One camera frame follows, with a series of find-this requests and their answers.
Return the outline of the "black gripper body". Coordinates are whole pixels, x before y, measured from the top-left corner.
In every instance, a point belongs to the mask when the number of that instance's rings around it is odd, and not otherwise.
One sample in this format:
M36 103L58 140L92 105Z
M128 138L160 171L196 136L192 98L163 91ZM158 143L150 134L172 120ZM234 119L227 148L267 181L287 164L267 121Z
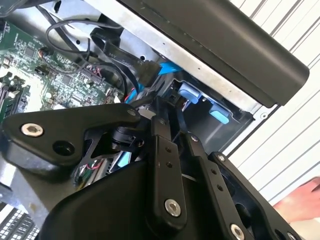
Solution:
M42 240L201 240L197 214L188 210L190 178L182 176L183 197L172 203L175 184L149 187L148 165L137 162L62 200L47 216Z

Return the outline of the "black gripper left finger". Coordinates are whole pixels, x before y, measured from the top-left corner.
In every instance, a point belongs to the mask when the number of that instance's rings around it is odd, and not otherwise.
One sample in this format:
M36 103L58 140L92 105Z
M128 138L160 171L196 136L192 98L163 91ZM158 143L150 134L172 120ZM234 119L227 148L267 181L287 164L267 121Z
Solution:
M34 222L42 225L62 200L81 191L73 186L73 174L80 165L125 151L134 157L127 166L147 164L149 187L159 196L169 195L161 189L165 180L174 183L173 197L167 201L171 204L184 195L174 142L178 109L157 96L131 104L11 115L1 126L1 154L18 170L12 190Z

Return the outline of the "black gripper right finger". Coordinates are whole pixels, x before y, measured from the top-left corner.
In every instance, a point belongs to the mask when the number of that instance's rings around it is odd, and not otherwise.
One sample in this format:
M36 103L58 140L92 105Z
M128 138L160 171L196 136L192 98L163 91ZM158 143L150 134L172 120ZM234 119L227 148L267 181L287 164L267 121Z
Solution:
M176 110L182 174L189 177L187 209L196 213L202 240L299 240L299 234L220 152L206 154Z

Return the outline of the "bare person hand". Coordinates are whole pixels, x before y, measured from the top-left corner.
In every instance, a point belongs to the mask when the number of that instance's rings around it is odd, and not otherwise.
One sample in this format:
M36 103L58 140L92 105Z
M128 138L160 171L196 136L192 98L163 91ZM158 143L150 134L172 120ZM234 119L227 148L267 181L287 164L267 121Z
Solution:
M320 217L320 177L300 185L273 208L288 222L307 221Z

